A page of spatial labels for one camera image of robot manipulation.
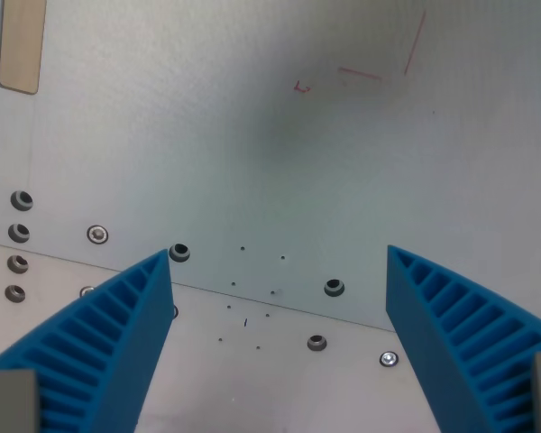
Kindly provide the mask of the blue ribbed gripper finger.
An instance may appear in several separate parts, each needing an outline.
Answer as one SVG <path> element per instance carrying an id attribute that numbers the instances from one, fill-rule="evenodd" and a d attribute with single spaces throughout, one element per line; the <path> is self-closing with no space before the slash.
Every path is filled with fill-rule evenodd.
<path id="1" fill-rule="evenodd" d="M 535 431 L 540 318 L 393 245 L 386 311 L 441 431 Z"/>
<path id="2" fill-rule="evenodd" d="M 36 373 L 41 432 L 133 432 L 175 317 L 161 250 L 5 349 L 0 371 Z"/>

